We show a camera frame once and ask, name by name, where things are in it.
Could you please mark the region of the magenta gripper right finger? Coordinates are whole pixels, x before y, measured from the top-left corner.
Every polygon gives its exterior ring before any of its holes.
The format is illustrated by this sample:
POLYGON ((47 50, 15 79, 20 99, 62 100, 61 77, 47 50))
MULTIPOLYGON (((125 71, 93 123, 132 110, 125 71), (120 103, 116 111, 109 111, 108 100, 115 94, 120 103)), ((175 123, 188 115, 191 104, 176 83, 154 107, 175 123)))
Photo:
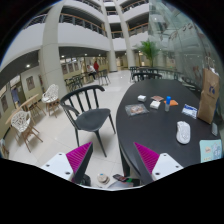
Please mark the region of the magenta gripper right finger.
POLYGON ((159 159, 159 154, 137 142, 134 143, 136 148, 136 161, 139 167, 140 178, 144 185, 153 181, 152 171, 159 159))

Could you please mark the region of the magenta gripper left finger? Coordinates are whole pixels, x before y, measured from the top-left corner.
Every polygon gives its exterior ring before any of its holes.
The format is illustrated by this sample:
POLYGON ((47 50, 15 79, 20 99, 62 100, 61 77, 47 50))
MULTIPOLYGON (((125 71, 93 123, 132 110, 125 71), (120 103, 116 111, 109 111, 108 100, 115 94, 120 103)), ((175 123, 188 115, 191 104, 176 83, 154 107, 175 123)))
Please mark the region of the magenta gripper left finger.
POLYGON ((74 173, 74 182, 80 184, 86 168, 88 166, 90 157, 93 152, 93 143, 86 143, 66 154, 69 164, 74 173))

